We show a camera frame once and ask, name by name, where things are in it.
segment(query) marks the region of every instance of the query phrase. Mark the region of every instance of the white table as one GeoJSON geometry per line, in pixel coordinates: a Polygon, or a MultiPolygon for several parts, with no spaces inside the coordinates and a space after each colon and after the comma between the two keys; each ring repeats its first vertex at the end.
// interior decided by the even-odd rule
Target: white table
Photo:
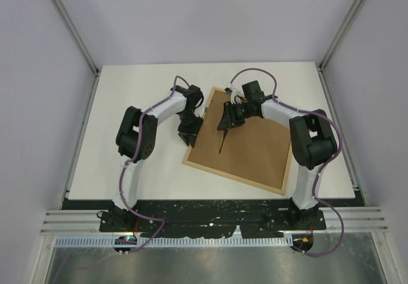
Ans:
{"type": "MultiPolygon", "coordinates": [[[[115,138],[129,106],[146,108],[166,96],[175,75],[201,88],[208,97],[211,88],[226,87],[240,70],[258,67],[278,81],[277,96],[286,103],[329,114],[319,75],[313,62],[304,63],[219,63],[104,66],[80,151],[69,199],[112,199],[119,180],[120,155],[115,138]]],[[[273,82],[256,71],[242,74],[235,86],[258,80],[265,94],[273,82]]],[[[292,196],[298,165],[292,159],[284,196],[219,177],[182,164],[187,147],[177,135],[179,117],[174,115],[157,129],[156,146],[145,162],[139,183],[140,199],[254,199],[292,196]]],[[[319,196],[354,198],[343,157],[325,170],[319,196]]]]}

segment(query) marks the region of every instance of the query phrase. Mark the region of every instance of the gray wall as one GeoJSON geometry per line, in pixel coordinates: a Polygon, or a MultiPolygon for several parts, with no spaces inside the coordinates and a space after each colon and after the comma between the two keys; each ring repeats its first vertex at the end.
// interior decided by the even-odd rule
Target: gray wall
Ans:
{"type": "Polygon", "coordinates": [[[408,0],[367,0],[328,68],[363,190],[408,262],[408,0]]]}
{"type": "Polygon", "coordinates": [[[353,0],[63,0],[98,66],[321,61],[353,0]]]}
{"type": "Polygon", "coordinates": [[[93,79],[50,0],[0,0],[0,282],[30,277],[93,79]]]}

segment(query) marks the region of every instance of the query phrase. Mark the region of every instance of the beige board edge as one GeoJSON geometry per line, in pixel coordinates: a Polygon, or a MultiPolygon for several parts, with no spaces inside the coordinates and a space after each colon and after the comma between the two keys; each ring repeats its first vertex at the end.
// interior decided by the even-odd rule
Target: beige board edge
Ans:
{"type": "MultiPolygon", "coordinates": [[[[215,91],[224,91],[224,90],[221,89],[221,88],[218,88],[218,87],[213,87],[212,90],[211,90],[210,96],[208,97],[207,103],[205,105],[206,107],[210,106],[210,102],[212,100],[212,97],[213,97],[215,91]]],[[[264,185],[264,184],[261,184],[261,183],[255,182],[255,181],[245,179],[243,177],[238,177],[238,176],[235,176],[233,174],[229,174],[227,172],[223,172],[223,171],[220,171],[220,170],[217,170],[217,169],[214,169],[214,168],[210,168],[210,167],[207,167],[207,166],[200,165],[200,164],[194,163],[192,161],[189,161],[188,158],[190,156],[191,149],[192,149],[191,146],[189,146],[187,148],[186,154],[184,155],[183,162],[182,162],[183,165],[187,165],[187,166],[190,166],[190,167],[193,167],[193,168],[197,168],[197,169],[209,172],[211,174],[216,174],[217,176],[226,177],[227,179],[231,179],[231,180],[234,180],[236,182],[248,184],[248,185],[251,185],[251,186],[254,186],[254,187],[257,187],[257,188],[261,188],[262,190],[272,191],[274,193],[277,193],[278,195],[285,195],[285,193],[286,193],[286,185],[288,183],[289,169],[290,169],[291,160],[292,160],[292,145],[291,144],[289,145],[288,158],[286,160],[285,173],[284,173],[283,182],[282,182],[282,189],[274,188],[274,187],[271,187],[271,186],[268,186],[268,185],[264,185]]]]}

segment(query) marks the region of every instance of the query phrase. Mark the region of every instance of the purple cable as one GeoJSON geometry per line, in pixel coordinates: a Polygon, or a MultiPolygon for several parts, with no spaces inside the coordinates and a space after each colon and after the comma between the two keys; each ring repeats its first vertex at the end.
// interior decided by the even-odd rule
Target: purple cable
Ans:
{"type": "Polygon", "coordinates": [[[333,127],[333,129],[335,130],[335,132],[336,132],[336,134],[337,134],[337,137],[339,138],[339,148],[337,149],[337,151],[335,152],[335,154],[333,154],[333,156],[332,156],[330,159],[328,159],[328,160],[319,168],[319,170],[317,171],[316,178],[314,179],[314,182],[313,182],[313,187],[312,187],[312,196],[313,196],[318,202],[320,202],[321,204],[323,204],[323,205],[329,207],[329,208],[339,217],[340,225],[341,225],[341,227],[342,227],[339,242],[336,244],[336,246],[335,246],[333,249],[331,249],[330,251],[325,252],[325,253],[302,252],[302,250],[301,250],[300,248],[293,247],[295,250],[297,250],[297,251],[299,251],[299,252],[302,252],[303,254],[305,254],[305,255],[307,255],[307,256],[310,256],[310,257],[325,257],[325,256],[327,256],[327,255],[330,255],[330,254],[332,254],[333,252],[335,252],[335,251],[340,247],[340,245],[342,244],[342,241],[343,241],[343,238],[344,238],[344,222],[343,222],[343,218],[341,217],[340,213],[339,213],[333,206],[331,206],[329,203],[325,202],[324,200],[321,200],[321,199],[319,199],[319,198],[316,197],[316,186],[317,186],[317,182],[319,182],[319,174],[323,171],[324,168],[326,168],[326,166],[327,166],[331,161],[333,161],[333,160],[340,154],[340,152],[341,152],[341,150],[342,150],[342,148],[343,148],[343,137],[342,137],[341,131],[340,131],[340,129],[336,126],[336,124],[335,124],[333,121],[331,121],[331,120],[328,119],[326,116],[324,116],[324,115],[322,115],[322,114],[320,114],[320,113],[316,113],[316,112],[308,111],[308,110],[300,110],[300,109],[298,109],[298,108],[296,108],[296,107],[292,107],[291,105],[288,105],[288,104],[286,104],[286,103],[280,102],[280,101],[275,97],[275,92],[276,92],[276,89],[277,89],[277,86],[278,86],[278,83],[277,83],[277,81],[276,81],[276,78],[275,78],[271,73],[267,72],[266,70],[263,70],[263,69],[260,69],[260,68],[246,68],[246,69],[241,70],[240,72],[238,72],[238,73],[232,78],[232,80],[231,80],[230,83],[234,82],[234,80],[235,80],[241,73],[246,72],[246,71],[251,71],[251,70],[260,71],[260,72],[266,73],[267,75],[269,75],[269,76],[273,79],[273,82],[275,83],[275,87],[273,88],[273,91],[272,91],[272,100],[273,100],[274,102],[276,102],[277,104],[282,105],[283,107],[286,107],[286,108],[288,108],[288,109],[290,109],[290,110],[294,110],[294,111],[296,111],[296,112],[299,112],[299,113],[301,113],[301,114],[311,114],[311,115],[318,116],[318,117],[324,119],[325,121],[327,121],[328,123],[330,123],[330,125],[331,125],[331,126],[333,127]]]}
{"type": "MultiPolygon", "coordinates": [[[[159,232],[161,231],[161,229],[164,227],[164,223],[165,223],[164,219],[144,216],[144,215],[139,214],[138,212],[135,212],[134,210],[132,210],[132,208],[129,206],[128,202],[126,201],[126,199],[125,199],[125,197],[124,197],[124,195],[123,195],[122,185],[123,185],[123,177],[124,177],[126,168],[128,167],[128,165],[129,165],[131,162],[133,162],[133,161],[136,160],[136,158],[137,158],[137,156],[138,156],[138,154],[139,154],[140,144],[141,144],[141,139],[142,139],[142,131],[143,131],[143,128],[142,128],[143,118],[144,118],[145,115],[146,115],[147,113],[149,113],[151,110],[153,110],[154,108],[158,107],[159,105],[162,105],[164,102],[168,101],[168,100],[174,95],[174,92],[175,92],[175,90],[176,90],[176,83],[177,83],[177,80],[178,80],[178,79],[182,80],[184,83],[186,83],[186,85],[187,85],[188,87],[190,87],[190,84],[188,84],[188,82],[187,82],[185,79],[183,79],[183,78],[180,77],[179,75],[176,75],[176,77],[174,78],[174,83],[173,83],[173,87],[172,87],[172,89],[171,89],[170,95],[169,95],[168,97],[166,97],[165,99],[163,99],[163,100],[157,102],[155,105],[151,106],[150,108],[148,108],[147,110],[145,110],[145,111],[141,114],[141,116],[140,116],[140,118],[139,118],[138,143],[137,143],[137,145],[136,145],[135,153],[134,153],[133,157],[132,157],[130,160],[127,160],[127,161],[125,162],[125,164],[124,164],[124,166],[123,166],[123,168],[122,168],[122,172],[120,173],[120,177],[119,177],[119,193],[120,193],[120,198],[122,199],[123,204],[126,206],[126,208],[128,209],[128,211],[131,212],[132,214],[136,215],[137,217],[140,217],[140,218],[143,218],[143,219],[146,219],[146,220],[160,221],[160,222],[161,222],[160,227],[153,233],[153,235],[152,235],[147,241],[145,241],[145,242],[144,242],[142,245],[140,245],[139,247],[132,249],[131,251],[129,251],[129,253],[134,253],[134,252],[137,252],[137,251],[140,251],[141,249],[143,249],[148,243],[151,242],[151,240],[152,240],[153,238],[155,238],[155,237],[158,235],[158,233],[159,233],[159,232]]],[[[110,257],[112,257],[112,256],[114,256],[114,255],[116,255],[116,253],[109,254],[109,255],[107,255],[107,256],[105,256],[105,257],[103,257],[103,258],[97,260],[96,262],[93,262],[91,265],[88,265],[88,266],[73,266],[73,265],[71,265],[71,264],[69,264],[69,263],[67,262],[67,259],[68,259],[69,255],[66,255],[66,256],[63,258],[62,263],[61,263],[61,265],[59,266],[57,272],[55,273],[54,279],[52,280],[51,284],[54,284],[55,281],[56,281],[56,279],[58,278],[58,275],[59,275],[59,273],[61,272],[61,269],[62,269],[62,265],[66,265],[66,266],[68,266],[68,267],[70,267],[70,268],[72,268],[72,269],[87,270],[87,269],[90,269],[90,268],[92,268],[92,267],[98,265],[99,263],[103,262],[104,260],[106,260],[106,259],[108,259],[108,258],[110,258],[110,257]]]]}

